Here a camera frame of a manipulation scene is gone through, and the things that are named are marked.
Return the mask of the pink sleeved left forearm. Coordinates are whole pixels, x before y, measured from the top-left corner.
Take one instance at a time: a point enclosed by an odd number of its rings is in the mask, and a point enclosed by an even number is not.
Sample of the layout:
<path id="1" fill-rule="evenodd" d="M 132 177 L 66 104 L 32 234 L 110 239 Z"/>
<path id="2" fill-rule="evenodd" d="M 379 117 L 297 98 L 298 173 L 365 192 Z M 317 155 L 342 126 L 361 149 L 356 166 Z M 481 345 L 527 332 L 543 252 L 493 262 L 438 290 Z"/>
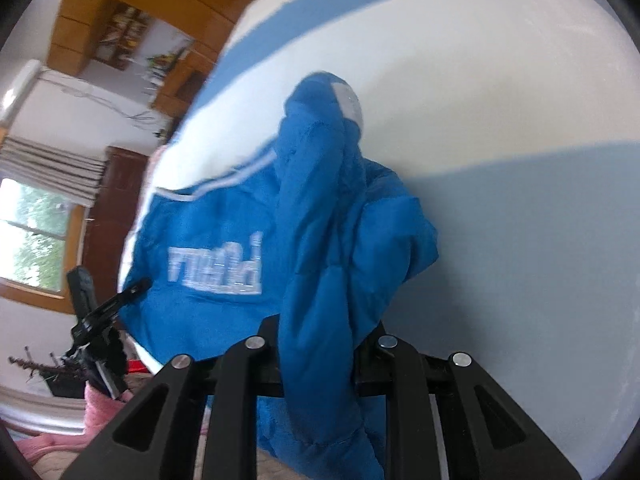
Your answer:
<path id="1" fill-rule="evenodd" d="M 84 429 L 81 434 L 40 434 L 16 442 L 18 450 L 35 471 L 62 472 L 91 443 L 98 433 L 132 399 L 134 394 L 126 389 L 113 399 L 86 382 L 84 399 Z"/>

